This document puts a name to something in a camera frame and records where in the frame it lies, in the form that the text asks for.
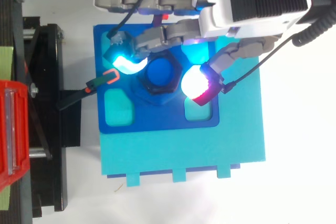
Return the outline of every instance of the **metal rod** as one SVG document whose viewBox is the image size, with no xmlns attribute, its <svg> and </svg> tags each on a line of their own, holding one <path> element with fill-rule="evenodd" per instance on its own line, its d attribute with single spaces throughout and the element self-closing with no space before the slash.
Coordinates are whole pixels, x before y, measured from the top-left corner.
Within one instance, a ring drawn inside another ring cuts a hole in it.
<svg viewBox="0 0 336 224">
<path fill-rule="evenodd" d="M 43 158 L 47 157 L 42 147 L 29 148 L 29 158 Z"/>
<path fill-rule="evenodd" d="M 33 39 L 34 33 L 35 33 L 35 29 L 24 29 L 23 30 L 23 39 L 24 40 Z"/>
</svg>

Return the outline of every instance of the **black cable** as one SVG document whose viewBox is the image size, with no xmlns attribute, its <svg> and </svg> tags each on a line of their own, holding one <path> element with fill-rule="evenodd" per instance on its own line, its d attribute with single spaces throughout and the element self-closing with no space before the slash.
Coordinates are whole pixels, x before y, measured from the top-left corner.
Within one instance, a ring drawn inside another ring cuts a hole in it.
<svg viewBox="0 0 336 224">
<path fill-rule="evenodd" d="M 297 33 L 293 37 L 293 44 L 296 47 L 302 47 L 317 37 L 322 35 L 325 31 L 329 30 L 333 25 L 336 24 L 336 4 L 332 5 L 331 8 L 316 20 L 313 24 L 311 24 L 305 30 Z"/>
<path fill-rule="evenodd" d="M 130 11 L 128 12 L 128 14 L 126 15 L 126 17 L 115 27 L 113 27 L 108 33 L 107 33 L 107 37 L 109 39 L 111 39 L 114 35 L 117 34 L 117 32 L 119 31 L 119 29 L 130 19 L 130 17 L 134 14 L 134 12 L 139 8 L 139 6 L 141 5 L 141 2 L 143 0 L 138 0 L 132 7 L 132 9 L 130 9 Z"/>
<path fill-rule="evenodd" d="M 284 42 L 282 42 L 276 49 L 274 49 L 272 52 L 270 52 L 268 54 L 268 56 L 266 56 L 261 62 L 259 62 L 258 64 L 256 64 L 251 70 L 249 70 L 246 74 L 244 74 L 243 76 L 241 76 L 240 78 L 238 78 L 235 81 L 232 81 L 228 84 L 224 85 L 224 89 L 223 89 L 223 93 L 228 93 L 229 91 L 231 91 L 231 89 L 237 85 L 239 82 L 243 81 L 244 79 L 246 79 L 248 76 L 250 76 L 254 71 L 256 71 L 258 68 L 260 68 L 260 66 L 262 64 L 264 64 L 269 58 L 271 58 L 277 51 L 279 51 L 285 44 L 287 44 L 289 41 L 291 41 L 293 39 L 295 35 L 290 36 L 289 38 L 287 38 Z"/>
</svg>

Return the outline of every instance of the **orange clip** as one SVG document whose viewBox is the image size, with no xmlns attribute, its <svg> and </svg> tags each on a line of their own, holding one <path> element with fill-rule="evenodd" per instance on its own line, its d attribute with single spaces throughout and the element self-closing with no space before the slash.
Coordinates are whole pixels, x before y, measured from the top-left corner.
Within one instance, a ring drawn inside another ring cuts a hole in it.
<svg viewBox="0 0 336 224">
<path fill-rule="evenodd" d="M 120 74 L 117 69 L 111 68 L 110 70 L 107 70 L 106 72 L 103 73 L 103 75 L 106 75 L 108 73 L 114 72 L 116 77 L 110 81 L 107 82 L 107 84 L 112 84 L 120 79 Z"/>
</svg>

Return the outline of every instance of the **green tape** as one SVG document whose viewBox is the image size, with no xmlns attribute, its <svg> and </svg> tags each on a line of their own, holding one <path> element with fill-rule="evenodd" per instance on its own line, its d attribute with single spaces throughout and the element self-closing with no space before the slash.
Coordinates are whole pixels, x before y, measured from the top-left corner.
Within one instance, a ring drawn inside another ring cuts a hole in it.
<svg viewBox="0 0 336 224">
<path fill-rule="evenodd" d="M 12 75 L 13 47 L 0 47 L 0 80 L 10 80 Z M 0 192 L 0 210 L 9 209 L 11 187 L 7 186 Z"/>
<path fill-rule="evenodd" d="M 0 80 L 10 80 L 12 62 L 13 47 L 0 47 Z"/>
<path fill-rule="evenodd" d="M 10 186 L 7 186 L 0 192 L 0 211 L 8 211 L 9 209 L 10 188 Z"/>
</svg>

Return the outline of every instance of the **coiled black cable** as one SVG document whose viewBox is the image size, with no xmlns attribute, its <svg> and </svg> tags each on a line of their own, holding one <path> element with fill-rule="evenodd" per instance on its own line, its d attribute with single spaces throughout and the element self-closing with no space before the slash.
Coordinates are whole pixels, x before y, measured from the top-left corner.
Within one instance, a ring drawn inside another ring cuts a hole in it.
<svg viewBox="0 0 336 224">
<path fill-rule="evenodd" d="M 320 17 L 305 30 L 295 34 L 292 42 L 294 46 L 302 47 L 315 40 L 317 37 L 329 30 L 335 24 L 336 4 L 333 4 L 325 15 Z"/>
</svg>

